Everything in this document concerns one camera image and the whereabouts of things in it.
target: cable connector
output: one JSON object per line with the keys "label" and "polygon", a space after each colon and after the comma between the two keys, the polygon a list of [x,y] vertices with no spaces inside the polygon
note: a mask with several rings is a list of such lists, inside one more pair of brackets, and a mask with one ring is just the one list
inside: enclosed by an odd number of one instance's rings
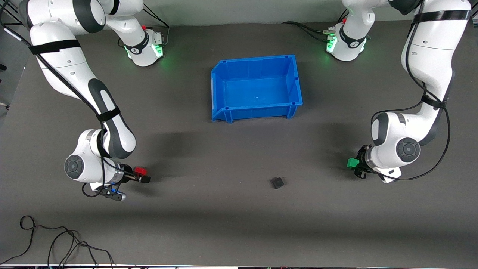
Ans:
{"label": "cable connector", "polygon": [[329,36],[335,36],[335,31],[334,30],[322,30],[322,34],[326,34]]}

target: blue plastic bin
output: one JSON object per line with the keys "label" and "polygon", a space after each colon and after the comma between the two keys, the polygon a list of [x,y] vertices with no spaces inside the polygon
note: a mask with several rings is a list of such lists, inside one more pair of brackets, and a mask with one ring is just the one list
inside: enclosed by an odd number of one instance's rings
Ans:
{"label": "blue plastic bin", "polygon": [[294,55],[220,61],[211,72],[212,121],[294,116],[302,105]]}

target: small black block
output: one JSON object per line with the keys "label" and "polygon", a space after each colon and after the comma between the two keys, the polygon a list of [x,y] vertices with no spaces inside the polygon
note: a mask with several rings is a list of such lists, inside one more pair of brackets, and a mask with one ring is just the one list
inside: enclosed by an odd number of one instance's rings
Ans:
{"label": "small black block", "polygon": [[274,186],[274,189],[278,189],[282,186],[284,186],[284,181],[282,181],[281,178],[274,178],[271,180],[272,185]]}

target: gray table surface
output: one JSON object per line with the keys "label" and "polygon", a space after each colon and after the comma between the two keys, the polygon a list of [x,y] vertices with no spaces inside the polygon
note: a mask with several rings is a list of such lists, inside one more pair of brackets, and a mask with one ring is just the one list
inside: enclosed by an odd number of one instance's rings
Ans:
{"label": "gray table surface", "polygon": [[[30,57],[1,130],[0,260],[25,249],[29,232],[18,221],[31,214],[40,224],[80,231],[117,263],[477,268],[478,56],[471,27],[454,57],[452,140],[439,168],[392,184],[359,180],[345,169],[371,142],[375,111],[421,96],[400,63],[408,27],[376,23],[366,50],[348,63],[283,24],[173,28],[166,57],[150,67],[135,66],[112,31],[79,37],[137,137],[123,162],[148,166],[152,175],[149,185],[123,185],[124,202],[89,199],[65,175],[78,136],[98,122],[82,102],[54,91]],[[211,122],[210,71],[219,60],[283,54],[297,57],[304,98],[293,119]],[[444,118],[440,131],[404,175],[437,161]],[[286,185],[274,190],[274,177]],[[30,251],[12,262],[46,262],[55,235],[39,230]],[[54,261],[64,251],[59,247]],[[71,262],[90,259],[83,250]]]}

